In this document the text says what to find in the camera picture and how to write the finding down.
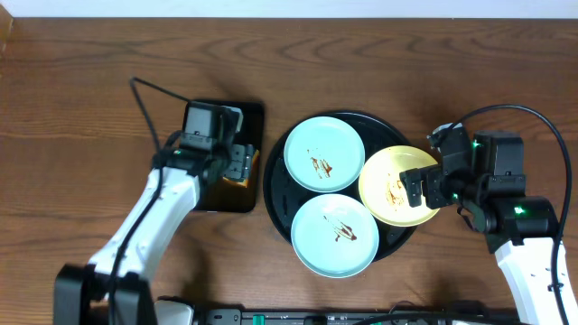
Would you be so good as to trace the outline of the yellow plate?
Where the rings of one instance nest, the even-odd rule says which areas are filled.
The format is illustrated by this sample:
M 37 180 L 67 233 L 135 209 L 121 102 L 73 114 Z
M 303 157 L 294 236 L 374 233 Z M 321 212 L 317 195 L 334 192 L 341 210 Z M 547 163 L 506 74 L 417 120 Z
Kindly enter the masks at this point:
M 412 208 L 399 174 L 437 164 L 427 152 L 407 145 L 395 145 L 374 153 L 359 175 L 359 196 L 378 220 L 389 226 L 414 227 L 433 218 L 440 209 L 424 204 Z

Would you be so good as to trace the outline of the orange green scrubbing sponge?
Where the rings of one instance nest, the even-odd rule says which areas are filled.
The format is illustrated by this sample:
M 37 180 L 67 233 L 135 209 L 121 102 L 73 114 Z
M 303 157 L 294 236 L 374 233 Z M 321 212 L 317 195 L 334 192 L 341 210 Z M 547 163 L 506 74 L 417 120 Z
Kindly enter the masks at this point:
M 234 157 L 228 169 L 223 173 L 223 180 L 243 188 L 248 187 L 252 171 L 256 168 L 260 152 L 255 150 L 251 155 L 251 160 L 246 156 Z

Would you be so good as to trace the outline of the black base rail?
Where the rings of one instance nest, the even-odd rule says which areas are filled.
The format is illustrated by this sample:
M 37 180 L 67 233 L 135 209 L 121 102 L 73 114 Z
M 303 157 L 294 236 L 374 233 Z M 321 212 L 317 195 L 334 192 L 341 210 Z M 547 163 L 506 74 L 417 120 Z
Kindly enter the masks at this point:
M 389 311 L 196 311 L 192 325 L 354 325 L 354 324 L 521 324 L 515 315 L 457 313 L 419 309 Z

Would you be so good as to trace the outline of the mint plate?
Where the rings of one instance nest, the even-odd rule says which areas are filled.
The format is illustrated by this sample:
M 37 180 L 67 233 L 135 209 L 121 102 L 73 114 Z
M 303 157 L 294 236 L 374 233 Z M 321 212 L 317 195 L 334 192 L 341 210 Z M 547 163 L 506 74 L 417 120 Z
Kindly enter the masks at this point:
M 330 116 L 316 116 L 298 124 L 285 140 L 283 157 L 294 181 L 320 193 L 350 186 L 366 161 L 358 132 Z
M 297 210 L 291 241 L 296 255 L 315 273 L 347 278 L 361 273 L 376 257 L 378 225 L 352 197 L 322 194 Z

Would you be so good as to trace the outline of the black round tray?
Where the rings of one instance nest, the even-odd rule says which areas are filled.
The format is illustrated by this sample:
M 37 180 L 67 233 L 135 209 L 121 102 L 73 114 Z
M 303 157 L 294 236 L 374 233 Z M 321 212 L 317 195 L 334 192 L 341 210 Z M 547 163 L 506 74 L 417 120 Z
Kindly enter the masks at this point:
M 366 156 L 394 145 L 409 145 L 407 138 L 385 120 L 354 110 L 321 112 L 321 116 L 337 118 L 358 132 L 365 146 Z M 266 210 L 280 235 L 291 242 L 291 227 L 297 210 L 319 194 L 298 184 L 287 171 L 284 162 L 284 145 L 289 136 L 285 132 L 269 154 L 263 179 Z M 395 227 L 378 222 L 379 244 L 374 260 L 377 262 L 393 255 L 416 231 L 416 227 Z

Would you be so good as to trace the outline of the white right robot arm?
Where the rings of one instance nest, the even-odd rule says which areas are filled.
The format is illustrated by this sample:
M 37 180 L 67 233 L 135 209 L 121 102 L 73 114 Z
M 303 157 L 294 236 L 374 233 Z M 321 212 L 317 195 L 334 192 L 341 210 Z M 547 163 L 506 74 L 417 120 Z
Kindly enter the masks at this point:
M 400 173 L 415 208 L 456 205 L 469 227 L 486 238 L 489 252 L 513 294 L 519 319 L 528 324 L 577 322 L 561 230 L 551 202 L 526 194 L 524 145 L 520 135 L 441 125 L 429 137 L 438 164 Z

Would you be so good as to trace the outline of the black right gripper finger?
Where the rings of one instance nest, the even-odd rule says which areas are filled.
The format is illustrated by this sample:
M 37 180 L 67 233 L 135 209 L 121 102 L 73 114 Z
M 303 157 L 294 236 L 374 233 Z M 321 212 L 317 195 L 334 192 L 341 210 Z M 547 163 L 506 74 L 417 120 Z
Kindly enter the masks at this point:
M 416 208 L 422 204 L 422 171 L 411 169 L 399 173 L 400 181 L 406 190 L 408 204 Z
M 429 209 L 438 209 L 441 207 L 440 175 L 441 167 L 439 165 L 428 166 L 422 171 L 423 195 L 426 206 Z

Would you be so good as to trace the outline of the black rectangular tray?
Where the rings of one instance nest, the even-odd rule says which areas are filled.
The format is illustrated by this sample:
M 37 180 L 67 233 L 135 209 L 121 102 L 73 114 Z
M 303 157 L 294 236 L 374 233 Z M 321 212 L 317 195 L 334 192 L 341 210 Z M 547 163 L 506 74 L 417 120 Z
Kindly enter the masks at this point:
M 236 102 L 219 101 L 211 99 L 197 99 L 201 103 L 231 106 L 239 108 L 243 113 L 243 123 L 240 131 L 236 134 L 234 144 L 252 144 L 261 152 L 265 122 L 265 108 L 260 102 Z M 210 152 L 190 150 L 196 153 Z M 216 181 L 206 181 L 205 174 L 200 177 L 201 195 L 196 206 L 197 210 L 223 211 L 245 213 L 251 211 L 256 205 L 257 181 L 259 177 L 259 160 L 256 168 L 252 171 L 248 187 L 234 186 L 223 180 L 223 174 Z

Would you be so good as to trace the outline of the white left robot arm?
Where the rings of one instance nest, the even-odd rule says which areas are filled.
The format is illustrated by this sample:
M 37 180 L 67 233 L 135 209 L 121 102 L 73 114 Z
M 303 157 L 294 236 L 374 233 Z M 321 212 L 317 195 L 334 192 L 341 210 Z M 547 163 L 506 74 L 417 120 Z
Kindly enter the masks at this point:
M 247 212 L 256 193 L 265 108 L 260 103 L 191 101 L 182 128 L 153 157 L 141 197 L 110 240 L 83 266 L 56 276 L 56 324 L 192 324 L 178 298 L 154 300 L 150 283 L 185 217 L 205 210 Z

